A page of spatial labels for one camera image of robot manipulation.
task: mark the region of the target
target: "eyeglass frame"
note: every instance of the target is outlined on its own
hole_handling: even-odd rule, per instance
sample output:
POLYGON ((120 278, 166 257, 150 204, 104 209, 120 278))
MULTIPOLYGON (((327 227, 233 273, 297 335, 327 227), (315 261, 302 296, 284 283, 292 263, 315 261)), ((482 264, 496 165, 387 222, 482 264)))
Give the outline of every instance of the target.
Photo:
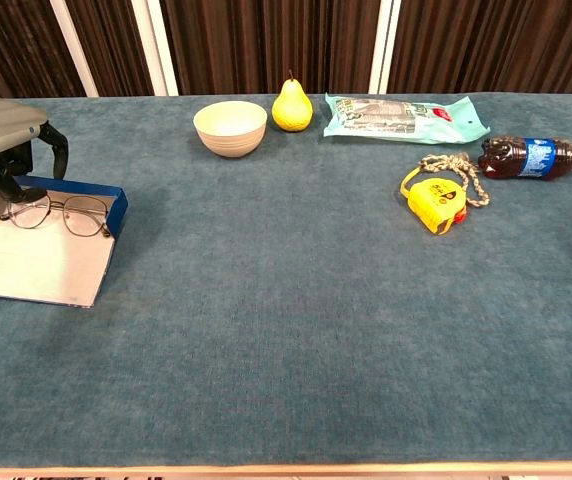
MULTIPOLYGON (((34 228, 39 227, 42 223, 44 223, 44 220, 46 220, 46 218, 50 215, 51 210, 55 209, 55 210, 60 210, 62 212, 62 220, 64 221, 64 226, 72 235, 75 235, 76 237, 84 237, 84 238, 94 237, 99 232, 102 232, 102 235, 106 238, 111 236, 110 231, 108 230, 108 225, 106 225, 106 217, 108 216, 108 205, 106 205, 106 203, 104 203, 99 198, 91 197, 90 195, 73 195, 72 197, 68 197, 64 202, 60 202, 59 200, 53 200, 52 198, 50 198, 50 195, 46 195, 45 198, 48 199, 48 206, 47 206, 48 210, 46 211, 46 215, 44 215, 44 217, 39 221, 39 223, 33 225, 32 227, 22 227, 21 225, 17 225, 17 223, 15 223, 15 220, 13 220, 13 218, 16 217, 16 215, 11 212, 11 208, 12 205, 16 204, 13 204, 12 202, 8 202, 8 204, 6 205, 6 212, 0 215, 0 220, 2 221, 10 220, 11 222, 13 222, 13 225, 15 225, 17 228, 21 228, 23 230, 32 230, 34 228), (66 208, 66 204, 74 198, 92 198, 93 200, 98 201, 104 206, 104 221, 101 224, 99 223, 97 218, 95 218, 92 214, 90 214, 91 210, 86 208, 74 209, 75 212, 85 214, 88 217, 92 218, 99 225, 97 231, 92 235, 81 235, 79 233, 75 233, 68 226, 68 222, 66 221, 66 217, 64 216, 64 209, 66 208)), ((25 208, 28 209, 28 208, 40 208, 40 207, 41 207, 40 205, 26 205, 25 208)))

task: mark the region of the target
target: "brown liquid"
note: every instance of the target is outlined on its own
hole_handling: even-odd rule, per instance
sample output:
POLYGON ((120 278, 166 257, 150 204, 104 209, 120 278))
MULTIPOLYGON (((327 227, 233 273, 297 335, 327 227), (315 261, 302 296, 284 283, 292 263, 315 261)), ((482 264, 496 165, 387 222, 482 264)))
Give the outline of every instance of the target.
MULTIPOLYGON (((551 180, 572 170, 572 143, 554 139, 555 160, 553 167, 543 177, 551 180)), ((517 177, 524 168, 528 153, 526 142, 521 137, 493 137, 482 143, 484 153, 478 163, 489 178, 517 177)))

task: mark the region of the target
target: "white bowl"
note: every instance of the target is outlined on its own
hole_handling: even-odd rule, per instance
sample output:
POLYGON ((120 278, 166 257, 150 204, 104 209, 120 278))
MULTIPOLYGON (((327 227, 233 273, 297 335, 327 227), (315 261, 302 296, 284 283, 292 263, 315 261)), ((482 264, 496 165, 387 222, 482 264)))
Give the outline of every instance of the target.
POLYGON ((224 157, 252 152, 266 132, 266 110, 255 103, 219 102, 195 114, 193 125, 209 150, 224 157))

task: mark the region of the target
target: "packaged food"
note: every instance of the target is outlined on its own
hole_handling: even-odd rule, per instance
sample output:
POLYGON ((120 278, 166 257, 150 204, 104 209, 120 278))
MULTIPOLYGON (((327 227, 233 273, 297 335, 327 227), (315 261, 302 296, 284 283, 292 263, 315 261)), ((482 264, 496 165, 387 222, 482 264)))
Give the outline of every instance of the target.
POLYGON ((414 143, 468 143, 490 132, 470 98, 452 105, 373 98, 330 97, 324 136, 348 135, 414 143))

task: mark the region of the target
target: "eyeglasses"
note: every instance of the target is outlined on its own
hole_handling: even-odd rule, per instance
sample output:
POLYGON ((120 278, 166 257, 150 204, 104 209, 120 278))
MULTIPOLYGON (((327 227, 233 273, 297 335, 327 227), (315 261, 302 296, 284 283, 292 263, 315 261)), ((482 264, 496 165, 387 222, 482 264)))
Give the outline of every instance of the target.
POLYGON ((110 237, 106 228, 108 207, 97 198, 82 195, 69 197, 63 203, 51 200, 48 195, 34 202, 9 203, 0 220, 10 220, 19 228, 31 229, 40 226, 51 210, 61 210, 64 225, 73 235, 92 237, 102 232, 110 237))

